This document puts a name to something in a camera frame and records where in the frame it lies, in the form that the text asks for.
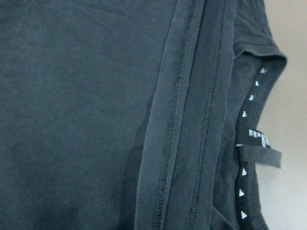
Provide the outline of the black graphic t-shirt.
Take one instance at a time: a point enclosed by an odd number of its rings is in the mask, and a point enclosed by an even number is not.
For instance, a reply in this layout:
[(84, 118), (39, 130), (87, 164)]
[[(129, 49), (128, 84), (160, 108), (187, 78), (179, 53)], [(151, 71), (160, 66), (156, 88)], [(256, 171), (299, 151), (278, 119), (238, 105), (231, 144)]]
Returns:
[(3, 230), (265, 230), (261, 0), (3, 0)]

